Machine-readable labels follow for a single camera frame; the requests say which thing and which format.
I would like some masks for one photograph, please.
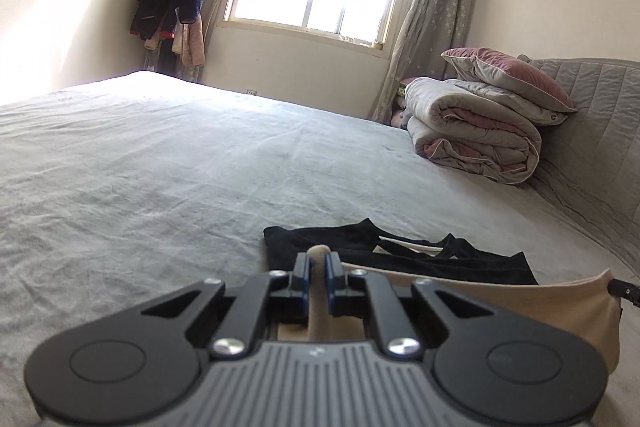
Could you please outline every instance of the bed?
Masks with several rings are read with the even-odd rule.
[[[540,283],[628,263],[530,185],[499,185],[414,153],[404,130],[155,73],[0,107],[0,425],[37,421],[22,384],[50,335],[206,276],[264,269],[262,230],[365,217],[405,237],[447,233],[524,251]],[[640,310],[596,415],[631,426]]]

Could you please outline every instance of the folded comforter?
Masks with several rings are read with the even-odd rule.
[[[529,120],[452,84],[419,78],[406,88],[407,130],[418,155],[497,182],[522,183],[538,165],[542,140]]]

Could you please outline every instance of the pink pillow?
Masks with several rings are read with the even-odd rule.
[[[481,80],[552,111],[577,110],[554,79],[511,55],[489,48],[455,48],[444,52],[442,58],[456,68],[462,80]]]

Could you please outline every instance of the silver screw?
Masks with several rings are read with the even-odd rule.
[[[394,355],[413,355],[420,349],[420,342],[411,337],[400,337],[386,344],[386,349]]]
[[[244,351],[244,342],[238,339],[218,339],[213,350],[219,355],[239,355]]]

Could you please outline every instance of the folded black shirt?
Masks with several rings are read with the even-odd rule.
[[[395,239],[442,250],[436,255],[418,253],[389,241]],[[466,239],[449,234],[438,243],[416,241],[385,232],[370,219],[355,225],[287,230],[283,227],[264,229],[267,261],[270,270],[293,269],[298,252],[314,245],[327,245],[340,254],[344,263],[426,277],[494,284],[530,284],[538,282],[524,253],[510,257],[477,250]],[[388,253],[373,250],[380,247]]]

